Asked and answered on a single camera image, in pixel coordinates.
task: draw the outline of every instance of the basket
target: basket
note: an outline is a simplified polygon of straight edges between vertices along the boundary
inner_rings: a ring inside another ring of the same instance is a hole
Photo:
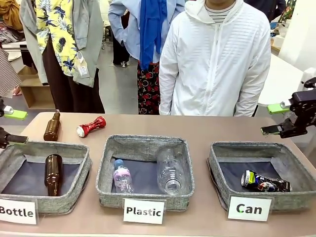
[[[170,196],[159,192],[137,193],[137,186],[146,189],[149,184],[157,185],[157,159],[156,152],[161,148],[172,148],[177,154],[181,154],[181,162],[184,168],[185,187],[178,196]],[[144,165],[143,173],[140,172],[138,181],[145,182],[142,185],[135,183],[133,170],[131,172],[135,187],[133,194],[116,193],[113,184],[114,161],[116,158],[124,159],[137,167]],[[161,200],[165,202],[164,208],[169,211],[184,211],[189,205],[189,199],[194,192],[194,179],[189,147],[185,140],[174,137],[162,136],[136,136],[136,135],[112,135],[108,138],[103,151],[100,167],[96,179],[96,189],[99,194],[100,204],[105,207],[123,208],[125,198]]]
[[[44,184],[45,159],[63,158],[61,196],[48,197]],[[75,206],[91,168],[89,148],[59,142],[28,142],[8,146],[0,153],[0,198],[37,200],[40,214],[66,214]]]
[[[273,211],[300,210],[310,207],[316,195],[316,179],[300,160],[283,144],[261,142],[216,142],[208,159],[213,181],[223,207],[230,196],[274,198]],[[290,182],[288,193],[251,192],[241,186],[245,170],[281,178]]]

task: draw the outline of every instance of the light blue shirt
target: light blue shirt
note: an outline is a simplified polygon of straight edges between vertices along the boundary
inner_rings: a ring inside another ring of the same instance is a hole
[[[184,11],[184,0],[167,0],[167,18],[162,24],[161,49],[166,40],[171,21]],[[113,0],[109,8],[109,21],[114,37],[123,42],[129,54],[139,60],[140,55],[140,5],[141,0]],[[128,10],[130,12],[128,27],[123,28],[121,16]],[[159,62],[160,54],[154,48],[153,63]]]

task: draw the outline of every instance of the striped shirt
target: striped shirt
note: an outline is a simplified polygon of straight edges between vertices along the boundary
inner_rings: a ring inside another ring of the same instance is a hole
[[[235,2],[231,6],[225,8],[223,10],[210,9],[206,5],[205,5],[205,8],[207,10],[208,15],[213,18],[215,23],[221,24],[221,23],[223,23],[226,16],[228,15],[228,13],[231,11],[231,9],[234,7],[234,5],[235,5]]]

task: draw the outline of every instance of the clear plastic bottle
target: clear plastic bottle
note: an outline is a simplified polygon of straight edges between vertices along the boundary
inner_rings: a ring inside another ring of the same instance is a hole
[[[123,160],[117,159],[114,162],[114,168],[113,179],[117,193],[132,194],[134,192],[132,178],[128,168],[124,166]]]
[[[181,161],[177,159],[174,151],[170,148],[159,151],[158,163],[158,185],[166,194],[179,195],[184,188],[185,178]]]

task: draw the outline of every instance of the brown glass bottle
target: brown glass bottle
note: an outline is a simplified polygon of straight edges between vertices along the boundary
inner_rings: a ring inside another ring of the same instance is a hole
[[[63,159],[60,155],[52,154],[46,158],[44,183],[48,196],[60,196],[63,184]]]
[[[54,141],[58,139],[58,130],[60,126],[60,113],[55,112],[53,118],[48,122],[44,133],[44,141]]]

